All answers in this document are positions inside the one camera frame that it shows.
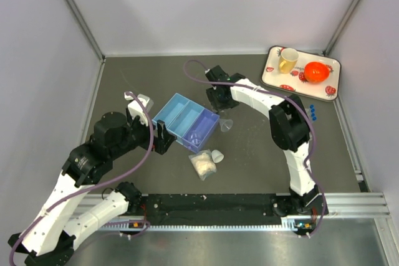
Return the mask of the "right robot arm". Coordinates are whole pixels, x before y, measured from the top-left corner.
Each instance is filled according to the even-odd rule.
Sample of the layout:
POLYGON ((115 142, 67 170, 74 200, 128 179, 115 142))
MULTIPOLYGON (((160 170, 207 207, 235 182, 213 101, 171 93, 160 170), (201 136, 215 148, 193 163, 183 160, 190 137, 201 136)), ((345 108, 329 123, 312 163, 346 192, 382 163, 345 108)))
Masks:
POLYGON ((309 119, 300 98, 268 92, 239 73, 228 75, 218 65, 205 70, 205 76, 212 84, 206 94, 214 109, 226 110, 243 103, 268 118, 272 140, 286 157, 293 210, 325 214, 324 195, 310 174, 309 119))

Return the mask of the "small white plastic cup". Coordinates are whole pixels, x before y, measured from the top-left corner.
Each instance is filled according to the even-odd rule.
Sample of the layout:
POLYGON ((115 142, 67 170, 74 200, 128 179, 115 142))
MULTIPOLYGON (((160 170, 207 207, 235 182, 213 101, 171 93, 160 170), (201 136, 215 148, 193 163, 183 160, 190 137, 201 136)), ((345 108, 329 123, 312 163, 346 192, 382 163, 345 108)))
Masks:
POLYGON ((211 152, 211 157, 214 163, 220 163, 224 159, 224 154, 218 150, 213 150, 211 152))

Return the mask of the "clear plastic funnel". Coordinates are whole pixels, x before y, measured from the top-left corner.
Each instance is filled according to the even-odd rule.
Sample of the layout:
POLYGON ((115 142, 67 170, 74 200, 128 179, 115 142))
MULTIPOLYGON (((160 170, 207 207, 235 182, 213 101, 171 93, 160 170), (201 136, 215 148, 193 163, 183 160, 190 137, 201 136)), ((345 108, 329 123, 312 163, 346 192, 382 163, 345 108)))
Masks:
POLYGON ((219 125, 221 132, 228 132, 233 127, 234 122, 231 119, 220 119, 219 125))

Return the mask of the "bag of cotton balls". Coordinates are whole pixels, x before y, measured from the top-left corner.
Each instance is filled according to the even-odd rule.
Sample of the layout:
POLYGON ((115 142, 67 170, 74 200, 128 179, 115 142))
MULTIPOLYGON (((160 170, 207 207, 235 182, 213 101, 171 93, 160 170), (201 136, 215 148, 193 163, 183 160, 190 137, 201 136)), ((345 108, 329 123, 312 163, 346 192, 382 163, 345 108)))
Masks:
POLYGON ((200 180, 204 181, 208 176, 217 172, 210 150, 200 151, 189 155, 189 160, 193 165, 200 180))

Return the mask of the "clear glass beaker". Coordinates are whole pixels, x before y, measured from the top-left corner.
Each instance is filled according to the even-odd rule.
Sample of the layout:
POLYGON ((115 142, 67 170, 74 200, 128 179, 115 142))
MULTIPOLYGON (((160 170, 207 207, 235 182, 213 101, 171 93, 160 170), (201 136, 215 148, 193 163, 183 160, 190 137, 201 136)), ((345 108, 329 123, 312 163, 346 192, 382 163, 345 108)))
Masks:
POLYGON ((202 143, 202 135, 199 130, 191 130, 188 133, 187 140, 191 146, 198 147, 202 143))

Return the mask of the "clear test tube rack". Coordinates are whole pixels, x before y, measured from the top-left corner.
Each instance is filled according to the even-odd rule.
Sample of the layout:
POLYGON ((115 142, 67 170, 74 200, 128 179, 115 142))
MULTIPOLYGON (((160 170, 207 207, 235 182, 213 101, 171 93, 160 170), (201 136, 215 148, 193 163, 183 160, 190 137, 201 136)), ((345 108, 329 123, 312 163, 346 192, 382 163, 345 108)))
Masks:
POLYGON ((310 110, 311 110, 311 108, 306 108, 306 109, 305 109, 305 112, 306 112, 307 117, 308 117, 308 119, 310 120, 310 122, 313 123, 314 121, 311 120, 311 114, 313 114, 313 113, 311 113, 310 110))

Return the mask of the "blue three-drawer organizer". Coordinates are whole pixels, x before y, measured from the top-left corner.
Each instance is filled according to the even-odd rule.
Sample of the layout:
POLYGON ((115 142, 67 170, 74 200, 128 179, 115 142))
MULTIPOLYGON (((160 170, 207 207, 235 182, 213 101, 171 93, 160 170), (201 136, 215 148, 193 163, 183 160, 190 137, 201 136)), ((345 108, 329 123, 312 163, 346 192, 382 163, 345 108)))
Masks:
POLYGON ((152 119, 153 124, 158 120, 165 122, 167 130, 176 136, 177 143, 198 153, 219 124, 219 115, 176 93, 152 119), (198 147, 191 146, 187 140, 191 130, 199 130, 202 135, 203 140, 198 147))

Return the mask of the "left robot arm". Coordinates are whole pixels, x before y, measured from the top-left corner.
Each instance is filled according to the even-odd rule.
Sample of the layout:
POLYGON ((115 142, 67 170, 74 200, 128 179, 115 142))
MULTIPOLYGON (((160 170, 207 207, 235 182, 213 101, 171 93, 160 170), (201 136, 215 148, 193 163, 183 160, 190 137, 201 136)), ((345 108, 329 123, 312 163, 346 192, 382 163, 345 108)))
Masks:
POLYGON ((133 183, 120 181, 101 203, 71 218, 82 199, 113 168, 113 162, 141 147, 165 154, 176 136, 163 121, 153 125, 145 116, 108 112, 96 122, 89 140, 74 148, 56 185, 32 224, 8 240, 14 254, 26 254, 25 265, 65 265, 80 245, 113 218, 134 214, 142 194, 133 183))

